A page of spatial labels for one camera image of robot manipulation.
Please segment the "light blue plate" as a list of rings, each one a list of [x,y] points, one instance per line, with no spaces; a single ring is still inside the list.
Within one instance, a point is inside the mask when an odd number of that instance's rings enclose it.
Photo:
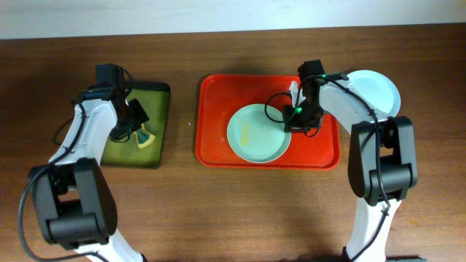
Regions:
[[[371,70],[357,70],[347,76],[355,90],[370,104],[389,116],[398,114],[401,106],[400,93],[385,75]]]

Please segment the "light green plate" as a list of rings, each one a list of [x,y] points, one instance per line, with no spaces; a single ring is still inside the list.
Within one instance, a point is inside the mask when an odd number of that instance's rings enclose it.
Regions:
[[[250,104],[230,118],[226,128],[229,147],[241,159],[265,164],[279,159],[291,144],[285,125],[270,120],[264,104]]]

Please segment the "green and yellow sponge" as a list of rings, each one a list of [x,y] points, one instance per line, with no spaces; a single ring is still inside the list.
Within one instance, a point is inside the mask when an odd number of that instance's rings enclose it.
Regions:
[[[139,129],[133,132],[135,134],[135,140],[139,149],[150,146],[156,139],[156,136],[150,133],[145,125],[142,124]]]

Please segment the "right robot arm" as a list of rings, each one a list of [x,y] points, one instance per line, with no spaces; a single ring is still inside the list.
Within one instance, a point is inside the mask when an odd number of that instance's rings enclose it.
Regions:
[[[398,116],[400,93],[376,71],[327,73],[320,60],[308,60],[297,72],[297,88],[286,93],[285,131],[308,135],[330,114],[350,135],[347,175],[357,205],[341,260],[385,261],[395,212],[418,181],[414,126]]]

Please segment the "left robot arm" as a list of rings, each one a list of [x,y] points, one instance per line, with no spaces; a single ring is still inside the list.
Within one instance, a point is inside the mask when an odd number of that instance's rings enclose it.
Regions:
[[[74,99],[74,117],[48,163],[31,168],[20,200],[32,196],[44,240],[71,251],[69,258],[144,261],[117,229],[117,207],[100,168],[108,140],[124,143],[148,117],[128,100],[131,76],[119,65],[95,68],[96,83]]]

